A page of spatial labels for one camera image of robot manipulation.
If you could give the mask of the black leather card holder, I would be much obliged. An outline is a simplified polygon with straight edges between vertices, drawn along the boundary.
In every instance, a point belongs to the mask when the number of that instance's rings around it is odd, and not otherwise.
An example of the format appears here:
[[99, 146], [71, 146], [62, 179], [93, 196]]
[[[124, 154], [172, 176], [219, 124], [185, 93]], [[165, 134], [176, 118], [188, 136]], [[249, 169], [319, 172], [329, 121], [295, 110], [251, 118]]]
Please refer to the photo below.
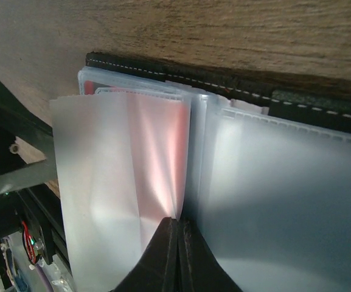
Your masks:
[[77, 291], [114, 291], [163, 219], [140, 216], [126, 97], [83, 93], [114, 78], [191, 95], [184, 200], [170, 218], [196, 223], [241, 291], [351, 291], [351, 102], [101, 53], [86, 56], [79, 95], [50, 103]]

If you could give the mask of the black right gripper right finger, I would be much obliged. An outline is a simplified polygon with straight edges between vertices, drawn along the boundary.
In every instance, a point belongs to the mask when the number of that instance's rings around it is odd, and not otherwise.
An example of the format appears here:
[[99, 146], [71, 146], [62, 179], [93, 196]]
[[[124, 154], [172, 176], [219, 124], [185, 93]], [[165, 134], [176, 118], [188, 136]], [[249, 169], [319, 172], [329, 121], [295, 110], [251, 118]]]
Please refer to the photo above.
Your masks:
[[178, 222], [179, 287], [181, 291], [241, 291], [217, 262], [196, 223]]

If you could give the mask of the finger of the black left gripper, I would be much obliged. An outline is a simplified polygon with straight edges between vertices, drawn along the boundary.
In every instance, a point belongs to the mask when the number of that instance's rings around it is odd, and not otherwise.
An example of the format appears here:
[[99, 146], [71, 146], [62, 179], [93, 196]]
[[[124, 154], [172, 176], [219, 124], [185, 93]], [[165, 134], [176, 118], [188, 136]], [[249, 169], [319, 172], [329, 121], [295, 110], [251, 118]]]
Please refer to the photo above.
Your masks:
[[[19, 155], [26, 142], [45, 158], [26, 163]], [[25, 189], [57, 177], [51, 127], [31, 113], [0, 81], [0, 194]]]

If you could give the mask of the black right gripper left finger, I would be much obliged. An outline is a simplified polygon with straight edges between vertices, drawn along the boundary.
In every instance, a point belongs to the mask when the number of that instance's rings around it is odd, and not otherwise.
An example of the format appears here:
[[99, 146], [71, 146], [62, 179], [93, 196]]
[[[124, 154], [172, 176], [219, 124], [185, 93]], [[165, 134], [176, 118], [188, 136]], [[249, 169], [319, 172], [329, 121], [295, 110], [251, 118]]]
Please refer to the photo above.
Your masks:
[[114, 291], [175, 291], [178, 222], [163, 218], [135, 267]]

